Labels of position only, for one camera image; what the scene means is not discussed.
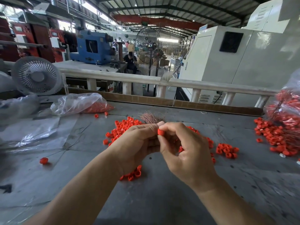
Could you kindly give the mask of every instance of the person's left hand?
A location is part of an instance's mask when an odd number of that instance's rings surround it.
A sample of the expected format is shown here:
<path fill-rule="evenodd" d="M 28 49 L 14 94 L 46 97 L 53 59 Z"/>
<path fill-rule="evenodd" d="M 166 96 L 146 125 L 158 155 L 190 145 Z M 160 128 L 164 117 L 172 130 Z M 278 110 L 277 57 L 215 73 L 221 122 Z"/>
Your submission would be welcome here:
<path fill-rule="evenodd" d="M 111 144 L 108 149 L 117 160 L 121 176 L 137 168 L 147 155 L 160 151 L 157 130 L 163 124 L 132 126 Z"/>

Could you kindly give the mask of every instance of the railing post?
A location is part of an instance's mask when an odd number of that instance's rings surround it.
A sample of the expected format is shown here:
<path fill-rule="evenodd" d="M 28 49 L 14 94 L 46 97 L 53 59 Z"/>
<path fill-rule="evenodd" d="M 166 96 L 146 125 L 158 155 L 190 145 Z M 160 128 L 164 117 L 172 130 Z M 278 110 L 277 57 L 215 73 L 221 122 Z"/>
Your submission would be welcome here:
<path fill-rule="evenodd" d="M 131 95 L 131 82 L 123 82 L 123 95 Z"/>
<path fill-rule="evenodd" d="M 255 105 L 255 107 L 258 108 L 263 108 L 265 106 L 265 104 L 267 103 L 268 99 L 270 98 L 270 96 L 267 95 L 261 95 Z"/>
<path fill-rule="evenodd" d="M 166 95 L 166 88 L 167 88 L 167 86 L 157 85 L 156 97 L 164 98 Z"/>
<path fill-rule="evenodd" d="M 227 92 L 222 105 L 230 106 L 234 96 L 235 96 L 235 92 Z"/>
<path fill-rule="evenodd" d="M 96 91 L 97 90 L 96 79 L 87 78 L 86 80 L 88 82 L 88 90 Z"/>
<path fill-rule="evenodd" d="M 194 103 L 199 102 L 200 93 L 201 93 L 201 89 L 193 88 L 192 96 L 190 98 L 190 102 L 194 102 Z"/>

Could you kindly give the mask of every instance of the fingernail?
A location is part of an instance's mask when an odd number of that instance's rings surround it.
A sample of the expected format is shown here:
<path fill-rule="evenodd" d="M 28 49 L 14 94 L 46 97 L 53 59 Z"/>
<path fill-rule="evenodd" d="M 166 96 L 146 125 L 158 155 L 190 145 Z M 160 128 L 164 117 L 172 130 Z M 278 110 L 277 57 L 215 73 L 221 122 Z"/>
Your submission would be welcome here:
<path fill-rule="evenodd" d="M 161 125 L 165 124 L 163 121 L 160 121 L 159 123 L 157 123 L 157 125 L 160 127 Z"/>

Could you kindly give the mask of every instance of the black vent panel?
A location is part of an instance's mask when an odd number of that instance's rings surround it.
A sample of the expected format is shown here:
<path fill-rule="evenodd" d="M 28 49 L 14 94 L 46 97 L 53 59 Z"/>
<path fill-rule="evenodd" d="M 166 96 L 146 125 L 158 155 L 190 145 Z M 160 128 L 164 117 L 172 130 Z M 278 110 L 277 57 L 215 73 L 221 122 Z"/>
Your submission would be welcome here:
<path fill-rule="evenodd" d="M 221 52 L 236 53 L 244 33 L 226 31 L 220 47 Z"/>

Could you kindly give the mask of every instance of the white railing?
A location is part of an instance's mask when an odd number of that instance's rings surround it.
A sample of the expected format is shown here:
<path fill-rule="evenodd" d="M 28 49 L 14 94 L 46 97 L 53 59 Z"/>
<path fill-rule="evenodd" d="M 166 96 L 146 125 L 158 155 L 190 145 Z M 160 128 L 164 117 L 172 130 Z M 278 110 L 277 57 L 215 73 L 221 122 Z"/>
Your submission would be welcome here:
<path fill-rule="evenodd" d="M 8 66 L 12 66 L 14 62 L 5 62 Z M 278 90 L 268 89 L 264 87 L 254 87 L 246 85 L 234 85 L 225 83 L 204 82 L 196 80 L 184 80 L 171 78 L 168 82 L 161 80 L 156 76 L 133 75 L 119 72 L 104 72 L 86 69 L 70 69 L 58 68 L 61 73 L 66 76 L 83 77 L 87 79 L 88 89 L 97 90 L 96 79 L 121 81 L 123 83 L 123 94 L 131 94 L 131 83 L 142 83 L 157 85 L 156 97 L 164 98 L 167 86 L 192 88 L 191 102 L 197 103 L 201 90 L 214 90 L 226 92 L 226 96 L 222 105 L 230 106 L 236 93 L 260 95 L 255 107 L 263 108 L 270 96 L 274 96 Z"/>

